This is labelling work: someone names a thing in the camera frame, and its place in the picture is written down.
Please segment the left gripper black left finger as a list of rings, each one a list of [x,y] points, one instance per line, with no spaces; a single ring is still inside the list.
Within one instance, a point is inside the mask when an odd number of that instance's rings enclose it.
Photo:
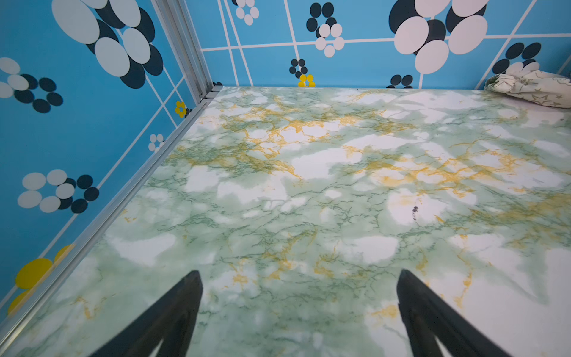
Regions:
[[[202,299],[198,271],[184,276],[93,356],[186,356]]]

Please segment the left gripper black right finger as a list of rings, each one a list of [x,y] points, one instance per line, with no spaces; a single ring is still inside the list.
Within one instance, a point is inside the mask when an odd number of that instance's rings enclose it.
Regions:
[[[415,274],[403,269],[396,286],[399,311],[414,356],[507,356]]]

